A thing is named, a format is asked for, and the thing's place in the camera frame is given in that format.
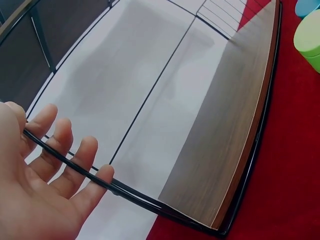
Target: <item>red surface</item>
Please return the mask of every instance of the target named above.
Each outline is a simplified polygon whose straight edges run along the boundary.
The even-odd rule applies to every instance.
[[[320,239],[320,75],[293,45],[296,0],[282,0],[277,72],[253,175],[227,240]],[[148,240],[214,240],[158,217]]]

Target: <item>black line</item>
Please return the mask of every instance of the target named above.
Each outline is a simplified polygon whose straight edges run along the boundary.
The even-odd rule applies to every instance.
[[[172,3],[173,5],[176,5],[178,8],[181,8],[182,10],[186,11],[187,13],[189,13],[189,14],[191,14],[191,15],[193,15],[193,16],[196,16],[196,15],[194,15],[192,12],[190,12],[189,10],[185,9],[184,7],[176,4],[175,2],[173,2],[173,1],[171,1],[171,0],[168,0],[168,1],[169,1],[170,3]]]
[[[48,64],[51,72],[53,74],[55,74],[57,72],[57,69],[55,67],[54,61],[52,59],[52,56],[51,56],[51,53],[50,53],[50,50],[49,50],[49,47],[48,47],[48,44],[47,44],[46,36],[45,36],[44,30],[43,30],[43,27],[42,27],[42,24],[41,24],[41,20],[40,20],[40,17],[39,17],[37,6],[35,6],[34,8],[32,8],[30,10],[30,15],[31,15],[31,20],[32,20],[32,23],[33,23],[34,31],[35,31],[35,33],[37,35],[40,47],[42,49],[42,53],[43,53],[43,55],[44,55],[44,57],[46,59],[46,62]]]
[[[246,3],[244,3],[243,1],[239,0],[240,3],[242,3],[246,8],[250,9],[251,12],[253,12],[254,14],[257,14],[255,11],[253,11],[250,7],[248,7],[248,5]]]
[[[222,7],[220,7],[218,4],[216,4],[213,1],[210,1],[211,3],[213,3],[214,5],[216,5],[218,8],[220,8],[222,11],[224,11],[226,14],[228,14],[231,18],[233,18],[233,20],[235,20],[238,24],[240,22],[238,22],[238,20],[236,20],[230,13],[228,13],[226,10],[224,10]]]
[[[219,19],[221,19],[225,24],[227,24],[230,28],[232,28],[234,31],[237,31],[237,30],[235,30],[229,23],[227,23],[225,20],[223,20],[221,17],[219,17],[217,14],[215,14],[212,10],[210,10],[209,8],[207,8],[206,6],[203,6],[205,9],[207,9],[208,11],[210,11],[212,14],[214,14],[214,15],[216,15]]]
[[[207,0],[204,0],[203,3],[201,4],[201,6],[198,8],[198,10],[196,11],[196,14],[198,14],[198,12],[200,11],[200,9],[203,7],[203,5],[205,4]]]
[[[3,25],[5,23],[6,19],[5,16],[3,15],[1,9],[0,9],[0,23]]]
[[[209,26],[210,28],[212,28],[214,31],[216,31],[217,33],[219,33],[222,37],[224,37],[227,40],[230,40],[229,36],[226,36],[223,32],[221,32],[220,30],[218,30],[216,27],[212,26],[210,23],[208,23],[206,20],[204,20],[202,17],[200,16],[196,16],[197,19],[199,19],[201,22],[203,22],[204,24],[206,24],[207,26]]]
[[[260,4],[260,2],[258,2],[257,0],[254,0],[254,1],[255,1],[256,4],[258,4],[258,5],[260,6],[260,8],[262,8],[262,9],[264,8],[264,6],[262,6],[262,5]]]
[[[149,91],[148,95],[147,95],[147,96],[146,96],[146,98],[144,99],[144,101],[143,101],[142,105],[140,106],[140,108],[139,108],[139,110],[138,110],[137,114],[136,114],[136,115],[135,115],[135,117],[133,118],[133,121],[131,122],[131,124],[130,124],[130,126],[129,126],[128,130],[126,131],[126,133],[125,133],[124,137],[122,138],[122,140],[121,140],[121,142],[120,142],[119,146],[117,147],[117,149],[116,149],[115,153],[113,154],[113,156],[112,156],[112,158],[111,158],[111,160],[110,160],[110,163],[109,163],[109,164],[112,164],[112,162],[114,161],[114,159],[115,159],[115,157],[116,157],[117,153],[119,152],[119,150],[120,150],[120,148],[121,148],[122,144],[124,143],[124,141],[125,141],[125,139],[126,139],[127,135],[129,134],[129,132],[130,132],[130,130],[131,130],[131,128],[132,128],[132,126],[135,124],[135,122],[136,122],[136,120],[137,120],[137,118],[138,118],[138,116],[139,116],[140,112],[142,111],[142,108],[145,106],[145,104],[146,104],[146,102],[147,102],[148,98],[150,97],[150,95],[151,95],[152,91],[153,91],[153,90],[154,90],[154,88],[156,87],[156,85],[157,85],[157,83],[158,83],[159,79],[161,78],[161,76],[162,76],[162,74],[164,73],[164,71],[165,71],[166,67],[168,66],[169,62],[170,62],[170,61],[171,61],[171,59],[173,58],[173,56],[174,56],[174,54],[176,53],[177,49],[179,48],[179,46],[180,46],[181,42],[184,40],[185,36],[187,35],[187,33],[188,33],[189,29],[191,28],[192,24],[194,23],[195,19],[196,19],[196,18],[194,18],[194,19],[192,20],[191,24],[189,25],[189,27],[187,28],[186,32],[183,34],[183,36],[182,36],[181,40],[179,41],[178,45],[176,46],[176,48],[174,49],[173,53],[171,54],[171,56],[170,56],[169,60],[168,60],[168,61],[166,62],[166,64],[164,65],[164,68],[162,69],[162,71],[161,71],[160,75],[158,76],[158,78],[156,79],[155,83],[153,84],[153,86],[152,86],[151,90]]]
[[[120,0],[117,1],[117,2],[114,4],[113,7],[115,7],[119,2],[120,2]],[[107,12],[105,12],[105,13],[101,16],[101,18],[89,29],[89,31],[79,40],[79,42],[73,47],[73,49],[69,52],[69,54],[68,54],[67,56],[65,56],[65,59],[64,59],[63,62],[60,64],[60,66],[56,69],[56,71],[58,71],[58,70],[62,67],[62,65],[65,63],[65,61],[69,58],[69,56],[73,53],[73,51],[77,48],[77,46],[82,42],[82,40],[92,31],[92,29],[95,28],[95,26],[107,15],[107,13],[109,13],[110,10],[111,10],[111,8],[110,8]],[[39,97],[37,98],[37,100],[35,101],[34,105],[32,106],[32,108],[31,108],[31,110],[30,110],[27,118],[30,117],[32,111],[35,109],[38,101],[40,100],[42,94],[45,92],[45,90],[47,89],[48,85],[50,84],[50,82],[52,81],[52,79],[54,78],[55,75],[56,75],[56,74],[53,74],[52,78],[48,81],[48,83],[46,84],[46,86],[43,88],[43,90],[42,90],[42,92],[40,93]]]
[[[247,18],[247,16],[244,14],[244,12],[240,12],[235,6],[233,6],[230,2],[228,2],[227,0],[224,0],[227,4],[229,4],[231,7],[233,7],[238,13],[241,14],[241,16],[245,17],[245,19],[247,19],[249,21],[249,18]]]

